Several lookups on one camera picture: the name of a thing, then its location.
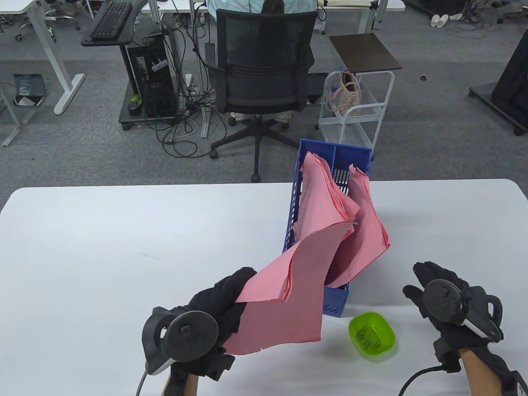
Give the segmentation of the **person's left hand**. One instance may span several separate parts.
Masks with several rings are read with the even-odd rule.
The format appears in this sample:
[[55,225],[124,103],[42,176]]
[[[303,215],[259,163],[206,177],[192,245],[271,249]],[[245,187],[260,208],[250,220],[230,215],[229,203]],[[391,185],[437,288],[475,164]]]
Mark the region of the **person's left hand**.
[[192,377],[209,377],[218,381],[224,371],[231,369],[235,357],[228,355],[224,344],[239,330],[246,303],[236,300],[246,283],[256,273],[251,267],[245,266],[220,280],[213,287],[202,290],[187,304],[187,308],[191,311],[201,311],[212,316],[218,326],[217,341],[204,356],[171,365],[166,394],[183,395]]

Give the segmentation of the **person's right hand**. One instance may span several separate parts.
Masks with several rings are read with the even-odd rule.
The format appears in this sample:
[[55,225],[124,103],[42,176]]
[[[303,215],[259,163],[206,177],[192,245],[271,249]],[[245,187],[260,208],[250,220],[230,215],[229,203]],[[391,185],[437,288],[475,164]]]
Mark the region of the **person's right hand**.
[[[426,287],[428,283],[437,279],[447,280],[457,286],[459,289],[469,287],[469,284],[460,279],[453,271],[438,266],[433,262],[417,262],[413,266],[413,272],[419,283]],[[411,300],[419,309],[423,318],[428,319],[434,328],[441,334],[439,338],[440,349],[435,352],[437,360],[446,368],[448,372],[459,372],[460,354],[463,349],[487,348],[489,340],[476,335],[473,331],[465,326],[454,325],[451,323],[441,322],[433,317],[428,311],[423,301],[423,290],[414,285],[406,285],[402,292],[404,296]]]

